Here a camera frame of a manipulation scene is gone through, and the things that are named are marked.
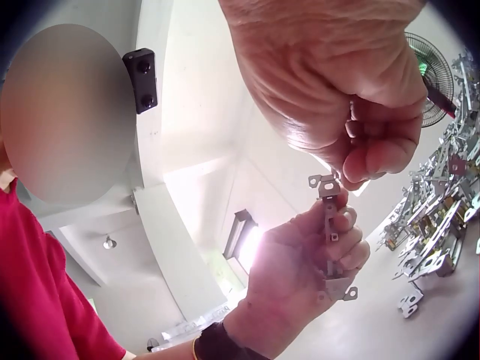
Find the black camera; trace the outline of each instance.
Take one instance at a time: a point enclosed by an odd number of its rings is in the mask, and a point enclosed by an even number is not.
[[[122,60],[132,82],[137,114],[157,106],[155,53],[143,48],[125,54]]]

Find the fan guard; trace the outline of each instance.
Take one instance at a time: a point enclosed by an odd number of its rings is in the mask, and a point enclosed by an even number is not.
[[[436,89],[452,103],[453,76],[445,57],[430,41],[423,37],[412,33],[405,33],[405,37],[417,57],[425,84]],[[423,108],[422,127],[426,128],[438,123],[447,113],[445,109],[427,99]]]

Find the red shirt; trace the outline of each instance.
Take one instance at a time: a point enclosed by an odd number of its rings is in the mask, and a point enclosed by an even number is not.
[[[18,201],[0,190],[0,297],[41,360],[121,360],[125,350],[65,272],[65,253]]]

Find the gray floor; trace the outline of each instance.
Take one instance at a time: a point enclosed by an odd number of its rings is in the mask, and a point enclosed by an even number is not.
[[[479,223],[468,227],[456,271],[449,277],[423,277],[425,297],[404,319],[396,305],[413,287],[406,277],[391,280],[398,254],[381,248],[357,276],[359,298],[338,302],[311,323],[281,360],[441,360],[478,313]],[[379,229],[367,239],[376,249]]]

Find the camera lens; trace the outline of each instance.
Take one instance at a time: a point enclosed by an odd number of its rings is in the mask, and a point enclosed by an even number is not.
[[[142,60],[138,63],[137,69],[142,74],[146,74],[150,69],[150,63],[148,61]]]
[[[145,108],[151,108],[152,105],[153,105],[153,97],[151,95],[145,95],[144,97],[142,97],[142,105],[145,107]]]

